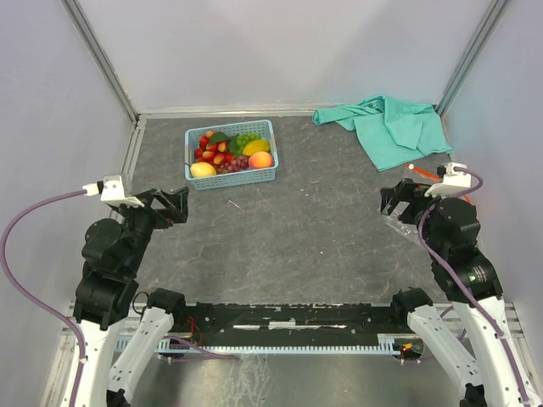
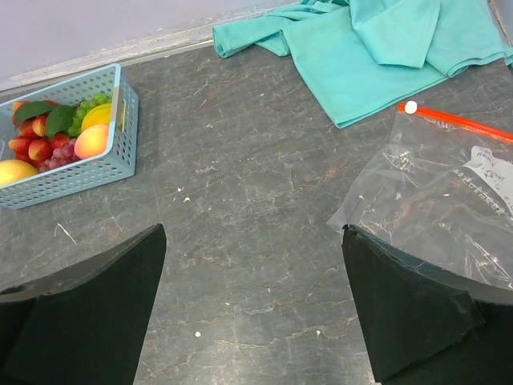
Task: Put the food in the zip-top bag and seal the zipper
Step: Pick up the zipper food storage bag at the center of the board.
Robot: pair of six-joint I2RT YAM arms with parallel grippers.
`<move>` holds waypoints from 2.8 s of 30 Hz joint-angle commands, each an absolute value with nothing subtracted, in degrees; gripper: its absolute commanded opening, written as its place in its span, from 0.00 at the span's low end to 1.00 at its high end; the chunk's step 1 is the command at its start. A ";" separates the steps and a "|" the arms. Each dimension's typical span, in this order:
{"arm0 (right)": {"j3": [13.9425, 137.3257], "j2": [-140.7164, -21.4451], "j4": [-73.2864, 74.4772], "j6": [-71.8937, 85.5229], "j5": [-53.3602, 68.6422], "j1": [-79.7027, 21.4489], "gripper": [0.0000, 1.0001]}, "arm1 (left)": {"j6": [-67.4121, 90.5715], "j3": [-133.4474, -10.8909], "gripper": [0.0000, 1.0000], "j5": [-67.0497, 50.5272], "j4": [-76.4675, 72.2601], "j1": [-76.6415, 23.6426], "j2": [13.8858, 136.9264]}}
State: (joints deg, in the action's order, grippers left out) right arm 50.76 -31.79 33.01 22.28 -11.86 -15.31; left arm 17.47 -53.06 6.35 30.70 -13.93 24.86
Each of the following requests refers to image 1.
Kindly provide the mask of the clear orange zip bag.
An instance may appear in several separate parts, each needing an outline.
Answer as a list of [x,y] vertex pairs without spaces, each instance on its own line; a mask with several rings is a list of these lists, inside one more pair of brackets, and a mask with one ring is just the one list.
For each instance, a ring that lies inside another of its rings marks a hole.
[[[403,178],[412,178],[415,182],[421,182],[426,183],[432,186],[434,183],[440,182],[440,177],[443,175],[444,169],[443,167],[445,164],[441,164],[438,166],[436,173],[433,174],[427,170],[423,170],[420,167],[415,166],[414,164],[407,164],[404,169],[403,177],[400,179],[400,181]],[[472,176],[472,186],[463,193],[463,195],[458,197],[449,197],[449,198],[463,198],[468,203],[470,203],[469,198],[467,195],[469,194],[469,190],[472,187],[475,187],[476,183],[473,182],[473,176]],[[387,216],[387,219],[385,220],[385,223],[390,226],[393,230],[395,230],[397,233],[401,234],[403,237],[413,241],[418,242],[418,236],[417,236],[417,230],[418,225],[405,225],[402,224],[399,220],[396,219],[396,216],[407,206],[406,203],[400,203],[398,205],[398,208],[394,210],[391,216]]]

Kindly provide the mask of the yellow lemon fruit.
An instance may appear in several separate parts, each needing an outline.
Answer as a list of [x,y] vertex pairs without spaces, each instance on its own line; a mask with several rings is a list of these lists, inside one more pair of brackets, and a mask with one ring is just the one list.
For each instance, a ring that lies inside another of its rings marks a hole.
[[191,176],[194,178],[203,178],[216,175],[216,168],[208,162],[196,162],[190,166]]

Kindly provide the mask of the orange peach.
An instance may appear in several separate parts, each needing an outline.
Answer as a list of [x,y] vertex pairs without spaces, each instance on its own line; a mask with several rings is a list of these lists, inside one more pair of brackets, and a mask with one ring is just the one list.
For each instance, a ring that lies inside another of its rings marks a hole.
[[260,170],[274,165],[273,157],[268,152],[256,152],[249,157],[250,169]]

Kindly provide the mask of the yellow mango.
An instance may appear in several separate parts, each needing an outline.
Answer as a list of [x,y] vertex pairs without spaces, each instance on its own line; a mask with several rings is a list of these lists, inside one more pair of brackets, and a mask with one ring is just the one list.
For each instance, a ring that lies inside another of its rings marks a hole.
[[255,153],[259,152],[269,152],[270,151],[270,143],[265,139],[256,139],[252,142],[249,142],[243,149],[242,154],[244,156],[250,157]]

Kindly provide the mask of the light blue plastic basket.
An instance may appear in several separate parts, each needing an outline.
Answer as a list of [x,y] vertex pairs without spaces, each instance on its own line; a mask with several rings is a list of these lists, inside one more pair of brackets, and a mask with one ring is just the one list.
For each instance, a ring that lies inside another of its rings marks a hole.
[[[260,139],[267,140],[271,147],[270,153],[273,157],[274,165],[270,168],[254,170],[248,168],[247,170],[229,173],[218,174],[216,168],[216,175],[194,178],[190,173],[190,166],[196,163],[194,158],[194,152],[199,146],[199,138],[203,136],[207,131],[223,131],[230,139],[230,149],[235,157],[244,156],[242,154],[243,149],[236,147],[236,137],[247,132],[254,132],[260,135]],[[244,184],[251,184],[263,181],[273,181],[276,176],[276,169],[278,167],[279,160],[277,156],[277,147],[275,143],[275,137],[273,134],[272,123],[269,120],[255,120],[236,124],[215,125],[210,127],[202,127],[196,129],[190,129],[185,133],[185,176],[188,181],[198,190],[214,189],[219,187],[234,187]]]

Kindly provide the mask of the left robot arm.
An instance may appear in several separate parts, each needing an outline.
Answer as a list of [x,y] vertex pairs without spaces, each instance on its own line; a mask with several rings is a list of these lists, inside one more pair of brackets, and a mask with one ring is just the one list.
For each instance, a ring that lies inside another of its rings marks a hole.
[[169,330],[183,328],[188,320],[184,296],[157,289],[148,297],[136,333],[120,356],[114,356],[152,234],[187,221],[189,191],[185,187],[171,193],[151,189],[132,196],[118,176],[86,190],[99,195],[123,220],[101,219],[85,235],[82,279],[71,322],[77,330],[70,371],[73,384],[66,388],[62,404],[127,406],[163,337]]

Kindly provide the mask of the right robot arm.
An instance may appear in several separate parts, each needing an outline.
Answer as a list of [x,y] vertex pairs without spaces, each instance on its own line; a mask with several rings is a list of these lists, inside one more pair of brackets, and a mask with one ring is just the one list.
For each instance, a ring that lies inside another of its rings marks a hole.
[[462,345],[419,288],[393,297],[389,321],[396,330],[412,330],[423,340],[455,384],[461,406],[540,406],[542,398],[512,340],[495,267],[479,249],[477,210],[465,200],[483,184],[479,176],[461,170],[433,185],[404,178],[380,191],[382,214],[390,215],[399,203],[407,205],[398,219],[417,228],[434,279],[472,348]]

